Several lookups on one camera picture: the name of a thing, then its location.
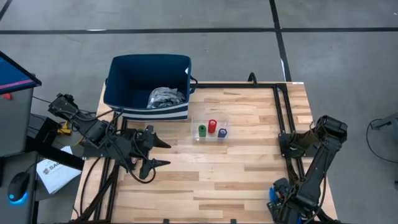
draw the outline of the concrete floor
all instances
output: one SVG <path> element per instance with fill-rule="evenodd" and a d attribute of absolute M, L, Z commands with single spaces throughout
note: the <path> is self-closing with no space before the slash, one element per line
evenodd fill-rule
<path fill-rule="evenodd" d="M 394 0 L 276 2 L 285 27 L 398 27 Z M 13 0 L 0 30 L 273 27 L 266 0 Z M 396 223 L 397 164 L 373 156 L 366 126 L 398 111 L 398 32 L 283 33 L 293 81 L 305 83 L 313 116 L 329 114 L 347 123 L 348 140 L 328 172 L 339 219 L 348 223 Z M 43 86 L 34 95 L 51 100 L 72 93 L 95 111 L 114 56 L 186 54 L 198 80 L 284 80 L 275 34 L 91 34 L 0 35 L 0 49 Z M 32 112 L 49 115 L 34 101 Z M 79 136 L 59 139 L 73 144 Z M 390 128 L 369 133 L 374 150 L 398 161 Z M 40 203 L 39 223 L 70 218 L 78 179 Z"/>

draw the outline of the blue light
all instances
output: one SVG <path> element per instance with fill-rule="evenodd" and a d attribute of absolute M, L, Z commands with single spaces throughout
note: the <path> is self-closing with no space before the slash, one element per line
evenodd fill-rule
<path fill-rule="evenodd" d="M 18 201 L 13 202 L 13 201 L 10 200 L 10 204 L 11 204 L 11 205 L 22 205 L 22 204 L 25 203 L 25 201 L 27 200 L 27 198 L 28 198 L 28 193 L 25 192 L 24 196 L 22 196 L 22 198 L 19 199 Z"/>

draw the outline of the monitor screen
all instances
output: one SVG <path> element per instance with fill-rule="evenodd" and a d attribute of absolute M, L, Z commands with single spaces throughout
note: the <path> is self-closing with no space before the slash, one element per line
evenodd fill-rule
<path fill-rule="evenodd" d="M 40 86 L 42 83 L 0 52 L 0 94 Z"/>

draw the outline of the wooden table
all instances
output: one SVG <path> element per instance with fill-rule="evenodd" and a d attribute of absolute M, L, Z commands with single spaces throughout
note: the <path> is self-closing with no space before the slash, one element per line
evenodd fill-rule
<path fill-rule="evenodd" d="M 303 84 L 287 84 L 294 123 L 305 132 L 312 114 Z M 109 110 L 102 102 L 98 114 Z M 287 121 L 282 93 L 281 105 Z M 198 88 L 190 97 L 190 117 L 200 114 L 229 116 L 229 139 L 225 142 L 198 142 L 192 139 L 191 121 L 155 122 L 158 137 L 171 149 L 153 148 L 150 156 L 171 161 L 157 168 L 151 184 L 136 182 L 120 170 L 113 223 L 207 222 L 272 223 L 267 209 L 268 190 L 279 178 L 287 177 L 280 156 L 277 135 L 280 133 L 275 99 L 269 88 Z M 104 117 L 111 120 L 112 115 Z M 128 128 L 144 128 L 149 123 L 128 122 Z M 75 207 L 79 209 L 81 187 L 94 159 L 85 162 Z M 303 158 L 305 168 L 311 158 Z M 98 191 L 103 159 L 93 169 L 83 199 L 89 205 Z M 108 196 L 103 202 L 104 218 Z M 329 185 L 323 209 L 332 218 L 336 211 Z"/>

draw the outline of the fabric bin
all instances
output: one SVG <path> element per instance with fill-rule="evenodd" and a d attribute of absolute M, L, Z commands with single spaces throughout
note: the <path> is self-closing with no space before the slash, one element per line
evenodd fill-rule
<path fill-rule="evenodd" d="M 122 55 L 113 58 L 106 80 L 104 103 L 123 108 L 122 116 L 135 121 L 188 119 L 192 63 L 190 57 L 171 54 Z M 186 100 L 174 106 L 147 108 L 150 93 L 158 87 L 177 88 Z"/>

